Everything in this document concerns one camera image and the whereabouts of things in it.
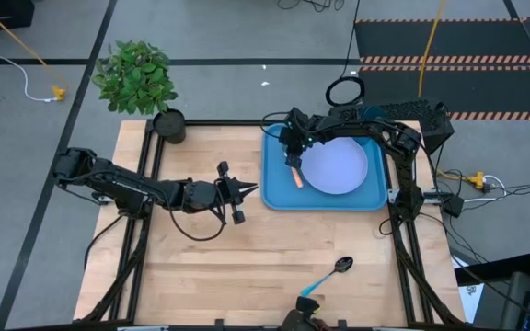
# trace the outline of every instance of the potted plant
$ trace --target potted plant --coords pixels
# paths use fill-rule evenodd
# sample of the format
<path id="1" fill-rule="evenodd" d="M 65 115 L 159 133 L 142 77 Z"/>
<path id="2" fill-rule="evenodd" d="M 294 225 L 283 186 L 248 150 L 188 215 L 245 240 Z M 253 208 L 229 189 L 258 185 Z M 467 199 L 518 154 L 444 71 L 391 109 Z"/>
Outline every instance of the potted plant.
<path id="1" fill-rule="evenodd" d="M 108 110 L 152 115 L 158 135 L 170 143 L 185 139 L 185 119 L 167 101 L 178 95 L 167 76 L 168 57 L 157 47 L 144 41 L 116 41 L 119 51 L 96 62 L 98 74 L 92 81 L 101 90 L 99 99 L 109 100 Z"/>

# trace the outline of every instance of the gray floor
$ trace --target gray floor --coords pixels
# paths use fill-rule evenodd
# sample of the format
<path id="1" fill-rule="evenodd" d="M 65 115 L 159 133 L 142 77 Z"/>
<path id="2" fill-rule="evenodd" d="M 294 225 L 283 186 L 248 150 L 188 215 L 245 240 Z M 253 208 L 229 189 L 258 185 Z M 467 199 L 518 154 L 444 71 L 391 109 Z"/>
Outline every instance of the gray floor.
<path id="1" fill-rule="evenodd" d="M 513 1 L 520 16 L 530 16 L 530 0 Z M 40 0 L 32 27 L 14 31 L 42 57 L 85 59 L 107 2 Z M 339 12 L 320 14 L 307 4 L 281 11 L 275 3 L 119 0 L 105 41 L 145 39 L 174 59 L 344 56 L 354 1 L 346 1 Z M 438 4 L 438 0 L 362 0 L 358 17 L 430 18 Z M 508 14 L 502 0 L 449 0 L 444 17 Z M 29 57 L 2 32 L 0 53 Z M 30 92 L 49 96 L 50 85 L 55 83 L 52 78 L 40 67 L 27 69 Z M 0 66 L 0 300 L 84 68 L 56 70 L 70 81 L 71 93 L 64 103 L 43 104 L 23 97 L 17 69 Z M 328 108 L 325 88 L 340 70 L 339 66 L 172 67 L 170 74 L 180 95 L 173 107 L 189 119 L 255 119 L 292 106 L 322 113 Z M 337 92 L 338 98 L 345 99 L 354 93 L 348 87 Z M 126 118 L 107 112 L 106 104 L 98 100 L 98 90 L 90 86 L 70 145 L 111 157 L 120 121 Z M 456 134 L 444 149 L 441 168 L 458 168 L 467 174 L 481 170 L 507 185 L 530 183 L 530 121 L 457 121 L 454 126 Z M 465 198 L 476 194 L 468 187 L 462 190 Z M 53 192 L 7 327 L 71 321 L 83 275 L 83 254 L 97 213 L 95 206 Z M 530 196 L 468 211 L 454 223 L 486 258 L 530 252 Z M 485 325 L 491 323 L 488 318 L 482 320 Z"/>

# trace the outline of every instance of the blue tray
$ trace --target blue tray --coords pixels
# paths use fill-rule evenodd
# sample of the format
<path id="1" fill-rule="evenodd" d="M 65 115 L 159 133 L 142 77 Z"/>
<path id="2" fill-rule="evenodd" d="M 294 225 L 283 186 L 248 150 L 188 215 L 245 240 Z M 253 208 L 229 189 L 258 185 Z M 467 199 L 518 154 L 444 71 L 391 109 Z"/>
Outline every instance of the blue tray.
<path id="1" fill-rule="evenodd" d="M 279 135 L 282 124 L 271 125 L 267 131 Z M 386 172 L 382 152 L 369 138 L 354 138 L 363 147 L 369 163 L 367 177 L 356 190 L 332 195 L 313 188 L 306 180 L 298 188 L 289 166 L 285 165 L 282 145 L 263 134 L 261 162 L 261 198 L 274 210 L 281 211 L 377 211 L 386 205 Z"/>

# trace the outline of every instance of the spoon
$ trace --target spoon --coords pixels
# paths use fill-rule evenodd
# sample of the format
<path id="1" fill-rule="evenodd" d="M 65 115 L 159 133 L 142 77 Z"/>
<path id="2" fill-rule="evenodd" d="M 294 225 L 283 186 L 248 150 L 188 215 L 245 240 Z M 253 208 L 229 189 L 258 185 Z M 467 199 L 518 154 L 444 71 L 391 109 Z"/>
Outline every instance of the spoon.
<path id="1" fill-rule="evenodd" d="M 321 280 L 315 282 L 314 284 L 308 286 L 307 288 L 303 289 L 300 293 L 301 296 L 307 297 L 310 295 L 310 293 L 315 290 L 318 285 L 322 284 L 323 281 L 327 280 L 328 277 L 332 276 L 335 272 L 343 273 L 347 272 L 353 265 L 353 258 L 352 257 L 341 257 L 340 259 L 335 262 L 335 268 L 332 270 L 327 276 L 323 277 Z"/>

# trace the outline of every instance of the wooden tabletop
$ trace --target wooden tabletop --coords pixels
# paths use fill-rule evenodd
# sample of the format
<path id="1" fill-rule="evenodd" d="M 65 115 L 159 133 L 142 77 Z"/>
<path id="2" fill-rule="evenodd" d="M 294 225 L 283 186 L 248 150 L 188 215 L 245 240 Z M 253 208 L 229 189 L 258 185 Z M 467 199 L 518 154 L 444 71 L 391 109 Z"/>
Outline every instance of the wooden tabletop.
<path id="1" fill-rule="evenodd" d="M 416 122 L 407 124 L 419 129 Z M 122 123 L 115 164 L 135 171 L 144 125 L 140 120 Z M 216 166 L 225 160 L 231 177 L 259 183 L 261 140 L 259 127 L 188 127 L 185 142 L 165 144 L 159 179 L 213 181 L 218 176 Z M 426 157 L 418 153 L 418 183 L 431 188 Z M 225 325 L 280 325 L 300 290 L 330 272 L 337 258 L 351 256 L 354 265 L 349 272 L 333 275 L 311 295 L 322 307 L 318 317 L 331 326 L 339 319 L 347 320 L 349 326 L 406 325 L 392 238 L 378 232 L 379 223 L 388 217 L 387 207 L 376 212 L 274 211 L 263 204 L 259 190 L 242 207 L 246 222 L 234 225 L 229 220 L 222 235 L 205 243 L 185 238 L 168 212 L 155 207 L 136 324 L 213 325 L 214 319 L 224 318 Z M 424 206 L 422 212 L 441 219 L 434 206 Z M 219 226 L 209 212 L 176 212 L 175 216 L 196 236 L 214 234 Z M 96 233 L 115 217 L 114 206 L 102 207 Z M 113 282 L 125 224 L 102 236 L 91 250 L 75 318 L 89 313 Z M 427 280 L 463 320 L 443 227 L 425 216 L 417 218 L 416 227 Z M 422 320 L 417 288 L 411 283 L 416 318 Z M 125 316 L 127 299 L 123 302 L 121 316 Z"/>

